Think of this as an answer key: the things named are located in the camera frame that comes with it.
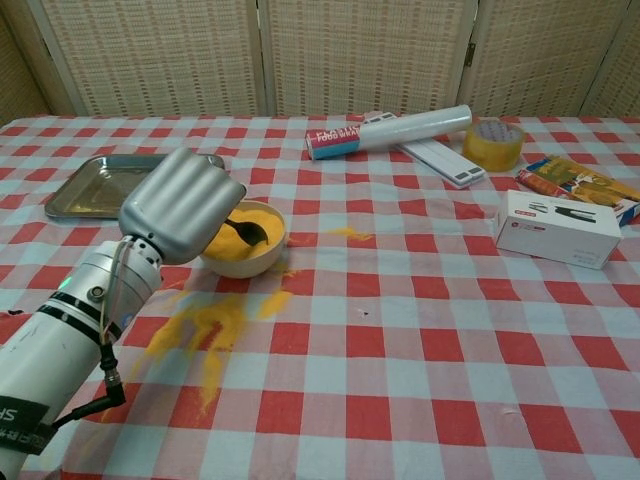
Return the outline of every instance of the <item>woven screen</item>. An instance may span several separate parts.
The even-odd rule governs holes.
[[[42,4],[89,114],[261,110],[255,0]]]
[[[278,114],[419,112],[455,103],[473,0],[258,5],[267,92]]]
[[[478,115],[577,115],[627,3],[482,0],[458,100]]]
[[[16,118],[30,117],[49,111],[2,15],[0,15],[0,65],[2,65],[0,126]]]
[[[640,0],[631,2],[580,113],[640,117]]]

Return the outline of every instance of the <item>table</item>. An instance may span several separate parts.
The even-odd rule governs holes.
[[[491,219],[513,172],[455,190],[399,152],[306,158],[307,129],[359,120],[46,116],[0,130],[0,342],[120,238],[113,221],[43,212],[93,155],[217,153],[290,230],[288,264],[253,280],[199,259],[164,267],[117,349],[128,402],[64,427],[22,480],[640,478],[638,222],[602,271],[499,251]],[[525,161],[568,155],[640,188],[640,120],[507,120],[527,132]],[[208,356],[215,332],[193,352],[176,334],[144,361],[169,317],[225,298],[245,302],[233,353]]]

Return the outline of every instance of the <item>packing tape roll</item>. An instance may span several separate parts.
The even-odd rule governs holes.
[[[462,154],[489,172],[511,170],[522,150],[524,131],[499,120],[474,123],[467,129]]]

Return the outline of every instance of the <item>silver tray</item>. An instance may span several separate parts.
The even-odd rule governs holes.
[[[120,207],[166,155],[104,155],[82,164],[44,207],[50,217],[118,218]],[[222,158],[206,155],[224,168]]]

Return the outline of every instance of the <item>black band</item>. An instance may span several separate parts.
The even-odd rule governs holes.
[[[98,310],[95,307],[92,307],[86,302],[83,302],[79,298],[76,298],[73,295],[69,295],[68,293],[64,293],[60,291],[54,292],[54,294],[51,295],[51,298],[58,300],[59,302],[66,303],[67,305],[76,307],[82,313],[86,313],[87,315],[89,315],[89,317],[93,318],[95,322],[98,325],[100,325],[100,310]],[[113,322],[111,323],[111,325],[109,325],[109,327],[107,328],[107,331],[111,335],[113,335],[116,340],[119,340],[120,337],[122,336],[122,329]]]
[[[86,323],[78,320],[73,315],[69,315],[67,312],[63,312],[57,307],[52,307],[51,305],[44,304],[38,309],[39,312],[46,313],[47,315],[57,318],[58,320],[66,323],[70,327],[75,328],[80,333],[84,333],[91,340],[100,345],[100,336],[98,332],[96,332],[93,328],[88,326]]]
[[[91,318],[93,318],[96,322],[100,323],[100,310],[98,310],[95,307],[92,307],[88,303],[83,302],[79,298],[76,298],[73,295],[69,295],[68,293],[64,293],[60,291],[54,292],[54,294],[51,295],[51,298],[59,300],[63,303],[68,303],[69,305],[73,305],[78,310],[82,311],[83,313],[86,313]]]

